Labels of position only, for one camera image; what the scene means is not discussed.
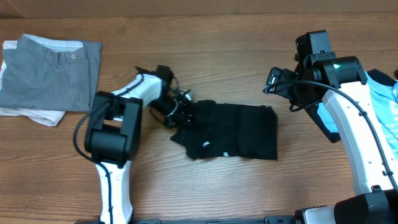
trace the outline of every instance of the gray shorts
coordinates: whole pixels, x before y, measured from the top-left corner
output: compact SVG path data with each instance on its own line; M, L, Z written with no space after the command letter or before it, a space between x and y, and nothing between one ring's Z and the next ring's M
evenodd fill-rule
M0 107L90 110L98 84L101 43L82 42L84 47L77 50L56 52L23 35L17 49L3 50L7 69Z

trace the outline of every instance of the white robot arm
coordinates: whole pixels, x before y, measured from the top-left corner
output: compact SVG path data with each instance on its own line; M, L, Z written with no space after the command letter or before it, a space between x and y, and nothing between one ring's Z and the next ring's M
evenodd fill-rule
M99 173L103 201L101 216L93 223L132 223L129 171L139 144L142 109L151 105L165 116L164 125L169 128L186 122L190 114L192 96L172 91L173 78L166 66L159 65L155 72L139 68L139 75L127 86L96 94L85 137L85 149ZM117 128L104 124L104 119L123 123Z
M321 129L308 108L324 103L346 149L357 196L334 206L297 210L291 223L398 222L398 164L374 113L361 63L356 57L336 58L324 30L299 37L296 46L295 71L274 67L263 92L289 99L291 111L305 109Z

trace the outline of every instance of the black cable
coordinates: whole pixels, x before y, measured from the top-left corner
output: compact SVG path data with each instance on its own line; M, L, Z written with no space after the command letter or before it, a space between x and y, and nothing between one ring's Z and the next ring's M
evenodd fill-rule
M175 90L178 91L178 90L180 90L180 82L178 81L177 77L175 77L174 75L173 75L173 78L175 80L175 84L177 85L177 88Z
M309 105L299 106L299 107L297 107L296 109L293 109L294 104L291 104L290 107L289 107L289 110L290 110L291 112L298 112L298 111L300 111L300 110L302 110L302 109L304 109L304 108L306 108L306 107L308 107L308 106L309 106Z
M135 87L139 86L139 85L144 81L144 75L142 74L142 69L139 68L139 67L136 67L136 69L137 69L138 72L139 72L138 75L141 75L141 80L139 80L139 82L138 82L137 84L133 85L132 87L127 88L127 89L126 89L125 91L123 91L122 93L119 93L119 94L117 94L117 95L113 95L107 102L103 103L102 105L99 105L99 106L97 106L96 108L90 110L86 115L84 115L84 117L82 117L82 119L81 119L81 120L79 121L79 123L76 125L75 131L73 132L73 145L75 146L76 151L77 151L81 156L83 156L85 159L87 159L88 161L93 162L93 163L99 165L99 166L105 171L106 178L107 178L107 180L108 180L108 200L109 200L109 202L108 202L108 204L109 204L109 210L108 210L108 212L109 212L109 218L110 218L110 220L111 220L111 223L110 223L110 224L113 224L111 174L109 173L109 170L108 170L104 165L102 165L102 163L93 160L92 158L90 158L89 156L87 156L85 153L83 153L83 152L80 150L80 148L79 148L79 146L78 146L78 144L77 144L77 135L78 135L78 133L79 133L79 129L80 129L80 127L82 126L82 124L83 124L83 123L85 122L85 120L87 120L87 118L89 118L95 111L97 111L98 109L102 108L102 107L105 106L105 105L110 104L110 102L111 102L115 97L123 96L124 94L128 93L129 91L131 91L131 90L134 89Z
M160 122L161 124L165 125L163 121L161 121L158 117L156 117L156 115L154 114L154 112L152 112L152 108L149 108L149 113L150 115L152 115L153 118L155 118L155 120L157 120L158 122Z
M372 135L374 137L374 140L376 142L377 148L379 149L379 153L380 153L380 156L381 156L381 160L382 160L383 166L386 169L386 172L385 173L383 172L383 174L388 176L388 178L390 179L391 185L393 186L393 188L395 189L395 191L398 194L398 186L397 186L397 183L395 182L395 180L394 180L394 178L392 176L394 173L390 170L390 167L389 167L387 159L386 159L386 155L384 154L382 146L381 146L381 143L380 143L379 136L377 136L377 132L374 129L374 126L373 126L371 120L369 119L367 112L365 112L365 110L363 110L362 107L359 104L357 104L357 102L355 102L346 93L344 93L344 92L342 92L342 91L340 91L340 90L338 90L338 89L336 89L334 87L331 87L331 86L328 86L328 85L325 85L325 84L322 84L322 83L317 83L317 82L313 82L313 81L307 81L307 80L292 80L292 81L287 81L287 82L286 81L282 81L282 82L275 83L275 84L269 86L267 91L269 93L274 93L273 91L269 91L269 90L271 88L275 88L275 87L277 87L279 85L286 85L286 84L294 84L294 85L306 84L306 85L319 86L319 87L322 87L322 88L325 88L325 89L328 89L328 90L331 90L331 91L334 91L334 92L340 94L341 96L346 98L350 103L352 103L356 107L356 109L358 109L360 116L363 116L363 118L367 122L367 124L368 124L368 126L369 126L369 128L370 128L370 130L372 132Z
M271 94L271 93L276 94L276 93L280 93L280 92L282 92L282 91L284 91L284 90L287 90L288 88L290 88L290 87L292 86L292 83L285 84L285 85L287 85L287 86L285 86L285 87L279 89L278 91L271 91L269 94Z

